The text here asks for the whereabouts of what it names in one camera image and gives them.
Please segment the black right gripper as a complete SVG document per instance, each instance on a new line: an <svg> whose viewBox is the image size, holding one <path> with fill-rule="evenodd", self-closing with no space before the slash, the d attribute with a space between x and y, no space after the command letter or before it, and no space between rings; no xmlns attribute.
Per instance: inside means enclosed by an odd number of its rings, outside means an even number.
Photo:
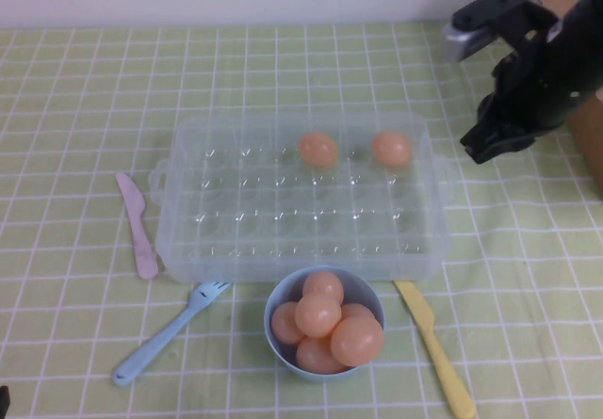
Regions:
<svg viewBox="0 0 603 419"><path fill-rule="evenodd" d="M536 137L503 133L547 133L580 106L580 30L553 27L528 39L497 32L513 48L493 70L494 91L478 107L477 123L460 139L467 155L484 164L531 146Z"/></svg>

